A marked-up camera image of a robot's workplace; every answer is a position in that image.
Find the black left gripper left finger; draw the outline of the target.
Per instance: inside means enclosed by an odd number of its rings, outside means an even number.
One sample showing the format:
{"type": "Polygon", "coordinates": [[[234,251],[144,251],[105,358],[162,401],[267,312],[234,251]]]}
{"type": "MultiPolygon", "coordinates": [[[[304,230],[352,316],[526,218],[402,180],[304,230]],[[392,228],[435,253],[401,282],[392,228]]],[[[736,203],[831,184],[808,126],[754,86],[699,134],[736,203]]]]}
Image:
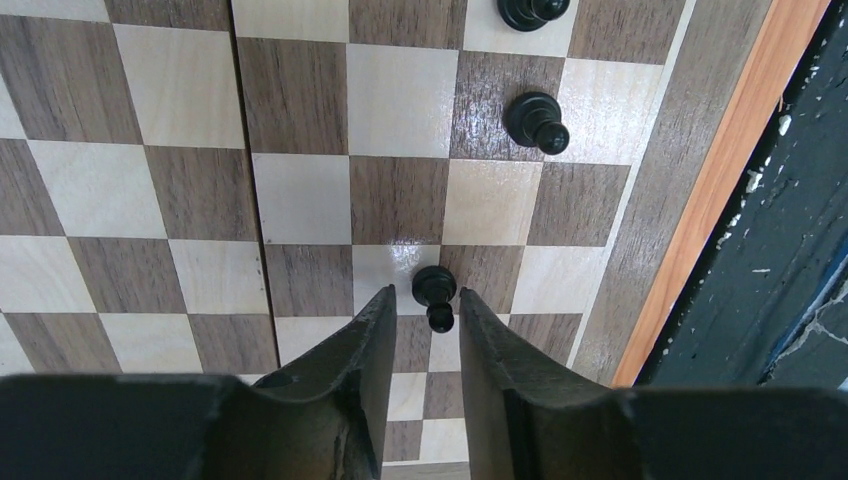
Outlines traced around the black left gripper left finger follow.
{"type": "Polygon", "coordinates": [[[388,285],[340,330],[255,383],[282,405],[271,437],[273,472],[380,477],[396,330],[396,289],[388,285]]]}

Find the wooden chess board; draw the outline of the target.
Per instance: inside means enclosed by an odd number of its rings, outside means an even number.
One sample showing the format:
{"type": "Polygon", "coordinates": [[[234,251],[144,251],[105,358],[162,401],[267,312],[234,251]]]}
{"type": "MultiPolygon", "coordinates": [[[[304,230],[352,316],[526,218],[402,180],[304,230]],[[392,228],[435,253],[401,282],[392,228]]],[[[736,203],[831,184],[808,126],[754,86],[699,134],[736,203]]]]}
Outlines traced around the wooden chess board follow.
{"type": "Polygon", "coordinates": [[[386,284],[385,460],[467,457],[441,264],[608,384],[770,1],[5,1],[1,371],[253,381],[386,284]],[[544,92],[570,133],[516,144],[544,92]]]}

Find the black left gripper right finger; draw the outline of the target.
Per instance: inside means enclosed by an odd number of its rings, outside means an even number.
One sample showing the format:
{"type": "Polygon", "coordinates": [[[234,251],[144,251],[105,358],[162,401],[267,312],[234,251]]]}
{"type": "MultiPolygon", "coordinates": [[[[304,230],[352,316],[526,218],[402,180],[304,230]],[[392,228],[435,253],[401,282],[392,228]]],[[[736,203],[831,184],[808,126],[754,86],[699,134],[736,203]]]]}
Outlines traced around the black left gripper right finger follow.
{"type": "Polygon", "coordinates": [[[609,388],[557,363],[460,291],[460,354],[474,479],[617,479],[609,388]]]}

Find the black pawn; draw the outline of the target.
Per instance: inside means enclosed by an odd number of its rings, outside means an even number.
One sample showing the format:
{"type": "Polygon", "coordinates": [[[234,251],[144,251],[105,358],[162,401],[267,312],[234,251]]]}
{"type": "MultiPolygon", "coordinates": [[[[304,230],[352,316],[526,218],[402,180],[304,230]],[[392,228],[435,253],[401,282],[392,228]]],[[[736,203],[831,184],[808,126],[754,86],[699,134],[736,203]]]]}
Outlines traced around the black pawn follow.
{"type": "Polygon", "coordinates": [[[549,156],[563,153],[570,142],[559,103],[544,92],[531,91],[514,98],[504,111],[503,123],[516,144],[549,156]]]}
{"type": "Polygon", "coordinates": [[[453,308],[450,304],[457,292],[454,275],[439,265],[419,270],[412,280],[415,301],[426,308],[426,317],[435,333],[447,333],[454,326],[453,308]]]}
{"type": "Polygon", "coordinates": [[[497,0],[502,20],[519,32],[532,32],[562,17],[570,0],[497,0]]]}

